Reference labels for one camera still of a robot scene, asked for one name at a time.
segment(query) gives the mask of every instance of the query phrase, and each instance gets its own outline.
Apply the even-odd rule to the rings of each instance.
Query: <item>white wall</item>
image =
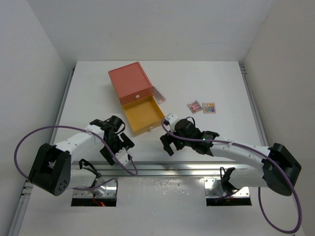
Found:
[[[314,235],[315,1],[278,1],[245,69],[270,144],[284,144],[302,165],[296,189],[305,235]]]
[[[54,124],[69,70],[26,0],[0,1],[0,236],[8,233],[23,177],[13,153],[35,128]],[[28,174],[36,150],[51,131],[30,137],[19,152]]]
[[[66,65],[245,58],[275,0],[28,0]]]

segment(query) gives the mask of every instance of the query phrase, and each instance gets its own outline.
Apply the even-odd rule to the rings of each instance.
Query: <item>colorful card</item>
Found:
[[[216,106],[214,102],[202,103],[203,113],[216,113]]]
[[[201,107],[200,103],[197,100],[195,100],[195,101],[193,101],[191,103],[188,103],[187,106],[189,107],[190,111],[193,114],[202,111],[202,107]]]
[[[166,101],[165,97],[153,86],[153,97],[158,104],[161,104]]]

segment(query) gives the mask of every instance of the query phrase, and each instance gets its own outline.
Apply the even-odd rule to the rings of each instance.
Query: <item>yellow drawer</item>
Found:
[[[123,105],[123,110],[135,136],[159,127],[165,117],[153,95]]]

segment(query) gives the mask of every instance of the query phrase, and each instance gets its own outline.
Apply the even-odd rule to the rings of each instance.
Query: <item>black bracket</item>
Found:
[[[292,185],[295,186],[302,169],[301,165],[285,148],[285,146],[281,144],[274,144],[269,149],[269,157],[281,167],[291,181]],[[264,163],[262,167],[264,172],[263,179],[266,181],[268,187],[281,195],[291,196],[292,191],[280,171],[266,159],[263,159],[262,163]]]
[[[38,149],[29,174],[29,181],[55,196],[63,193],[70,183],[71,155],[56,146],[43,144]]]
[[[183,138],[189,138],[189,139],[215,139],[219,136],[218,133],[212,132],[212,131],[200,131],[198,128],[195,127],[195,125],[187,120],[187,119],[181,119],[175,124],[175,131],[174,135],[183,137]],[[163,149],[167,151],[167,153],[172,156],[174,154],[170,144],[173,143],[176,147],[176,150],[181,150],[185,146],[191,147],[193,150],[195,150],[197,153],[202,155],[209,155],[213,156],[213,154],[210,151],[210,148],[213,146],[211,142],[190,142],[190,141],[183,141],[177,138],[174,138],[173,136],[169,134],[165,134],[160,137],[160,140],[163,143]]]
[[[99,178],[99,177],[102,176],[99,172],[97,172],[97,170],[96,170],[95,167],[92,165],[92,163],[89,162],[89,161],[87,161],[87,160],[85,160],[85,159],[81,159],[81,160],[79,161],[79,167],[80,167],[80,169],[84,168],[83,166],[89,166],[89,167],[91,167],[92,169],[88,169],[88,168],[85,168],[85,169],[88,170],[88,171],[91,171],[94,175],[96,175],[96,178]]]
[[[112,116],[105,121],[95,119],[90,123],[90,125],[97,125],[102,130],[104,130],[103,139],[114,154],[119,152],[119,150],[121,150],[122,148],[128,150],[129,148],[134,147],[134,143],[130,140],[130,138],[128,138],[126,134],[121,133],[124,128],[118,132],[122,124],[124,124],[124,122],[117,116]],[[100,153],[111,166],[115,164],[113,156],[110,154],[106,147],[103,147],[100,150]]]
[[[229,182],[230,176],[231,176],[231,174],[232,174],[232,172],[233,172],[234,170],[235,170],[234,167],[228,168],[228,169],[225,171],[225,173],[224,173],[224,175],[223,175],[223,177],[222,177],[222,179],[221,179],[222,188],[223,188],[223,190],[224,190],[226,193],[228,193],[229,195],[233,194],[233,190],[237,190],[237,188],[235,188],[235,187]]]

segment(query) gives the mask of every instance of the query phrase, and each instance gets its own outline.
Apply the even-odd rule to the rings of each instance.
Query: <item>red box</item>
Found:
[[[108,72],[122,105],[153,94],[153,86],[139,62]]]

